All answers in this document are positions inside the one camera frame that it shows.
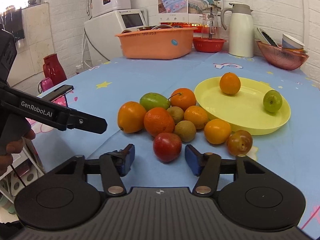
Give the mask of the person's left hand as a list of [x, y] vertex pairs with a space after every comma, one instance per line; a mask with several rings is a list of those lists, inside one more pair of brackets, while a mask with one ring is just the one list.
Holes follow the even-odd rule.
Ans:
[[23, 139], [33, 140], [36, 137], [35, 132], [31, 129], [18, 141], [13, 141], [6, 146], [6, 155], [0, 157], [0, 171], [1, 176], [7, 172], [8, 167], [13, 163], [12, 154], [20, 153], [23, 149]]

